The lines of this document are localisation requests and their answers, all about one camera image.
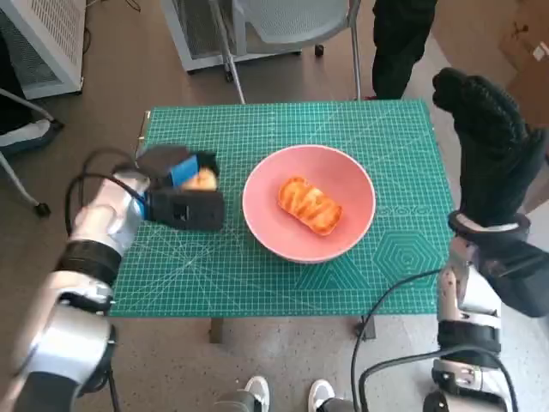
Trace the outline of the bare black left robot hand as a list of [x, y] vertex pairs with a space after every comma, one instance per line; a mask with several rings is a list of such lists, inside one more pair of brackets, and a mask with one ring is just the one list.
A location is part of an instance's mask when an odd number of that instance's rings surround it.
[[210, 151], [192, 151], [185, 146], [157, 145], [148, 148], [136, 159], [137, 166], [155, 179], [173, 187], [183, 186], [208, 170], [215, 178], [220, 175], [216, 154]]

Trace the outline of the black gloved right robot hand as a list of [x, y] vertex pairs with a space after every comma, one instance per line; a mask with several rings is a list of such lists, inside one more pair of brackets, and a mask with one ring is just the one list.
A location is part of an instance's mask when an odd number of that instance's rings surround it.
[[432, 85], [461, 145], [459, 211], [483, 227], [512, 222], [544, 163], [548, 129], [527, 124], [513, 98], [483, 76], [444, 68]]

